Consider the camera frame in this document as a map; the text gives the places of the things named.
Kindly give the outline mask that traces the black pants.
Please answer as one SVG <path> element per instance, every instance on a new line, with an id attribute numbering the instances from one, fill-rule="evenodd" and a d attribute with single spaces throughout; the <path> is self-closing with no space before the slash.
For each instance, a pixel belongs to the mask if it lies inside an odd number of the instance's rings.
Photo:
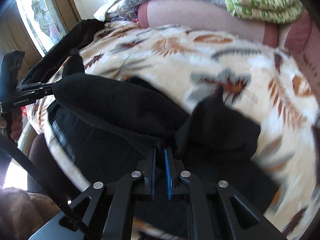
<path id="1" fill-rule="evenodd" d="M 204 180 L 229 181 L 265 212 L 277 185 L 251 158 L 260 126 L 223 103 L 223 88 L 187 113 L 142 79 L 73 74 L 53 84 L 49 123 L 69 160 L 93 182 L 118 180 L 154 148 Z"/>

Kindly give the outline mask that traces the black garment at bed edge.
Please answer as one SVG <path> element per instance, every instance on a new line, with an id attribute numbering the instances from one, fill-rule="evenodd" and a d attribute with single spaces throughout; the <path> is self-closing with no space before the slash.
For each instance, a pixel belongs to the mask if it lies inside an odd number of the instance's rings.
<path id="1" fill-rule="evenodd" d="M 21 80 L 21 85 L 46 83 L 57 72 L 73 48 L 88 46 L 94 35 L 104 29 L 105 23 L 96 19 L 81 20 L 50 51 L 31 68 Z"/>

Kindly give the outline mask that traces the stained glass window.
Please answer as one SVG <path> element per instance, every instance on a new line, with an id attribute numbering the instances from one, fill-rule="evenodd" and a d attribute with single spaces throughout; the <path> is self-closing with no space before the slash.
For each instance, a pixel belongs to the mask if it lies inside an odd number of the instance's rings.
<path id="1" fill-rule="evenodd" d="M 53 0 L 16 0 L 27 32 L 44 57 L 67 34 Z"/>

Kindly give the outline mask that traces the white pillow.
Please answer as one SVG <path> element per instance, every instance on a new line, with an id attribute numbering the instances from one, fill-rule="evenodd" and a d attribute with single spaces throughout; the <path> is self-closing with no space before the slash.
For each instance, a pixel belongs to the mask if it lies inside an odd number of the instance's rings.
<path id="1" fill-rule="evenodd" d="M 102 5 L 94 14 L 93 17 L 99 21 L 106 21 L 114 17 L 124 14 L 123 0 L 115 0 L 114 2 Z"/>

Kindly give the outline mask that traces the leaf pattern plush blanket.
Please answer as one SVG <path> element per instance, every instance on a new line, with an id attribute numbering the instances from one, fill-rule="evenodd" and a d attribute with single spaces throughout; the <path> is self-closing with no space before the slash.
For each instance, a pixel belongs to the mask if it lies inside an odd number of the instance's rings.
<path id="1" fill-rule="evenodd" d="M 254 162 L 279 183 L 266 217 L 302 239 L 319 210 L 318 92 L 286 50 L 221 31 L 110 23 L 80 52 L 87 74 L 139 77 L 190 113 L 222 86 L 223 100 L 261 124 Z"/>

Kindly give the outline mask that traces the pink maroon bed sheet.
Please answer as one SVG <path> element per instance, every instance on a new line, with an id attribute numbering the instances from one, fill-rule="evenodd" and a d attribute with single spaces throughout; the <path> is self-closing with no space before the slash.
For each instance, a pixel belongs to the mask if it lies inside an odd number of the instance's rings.
<path id="1" fill-rule="evenodd" d="M 306 11 L 292 23 L 274 24 L 242 20 L 203 1 L 152 0 L 138 7 L 137 17 L 142 28 L 185 25 L 194 30 L 226 31 L 250 41 L 285 48 L 319 95 L 319 26 Z"/>

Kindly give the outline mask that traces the green white folded blanket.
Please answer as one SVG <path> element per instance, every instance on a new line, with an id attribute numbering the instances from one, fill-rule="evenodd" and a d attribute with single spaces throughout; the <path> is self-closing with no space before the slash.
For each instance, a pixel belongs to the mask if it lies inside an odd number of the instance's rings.
<path id="1" fill-rule="evenodd" d="M 227 11 L 234 17 L 286 24 L 304 11 L 300 0 L 225 0 Z"/>

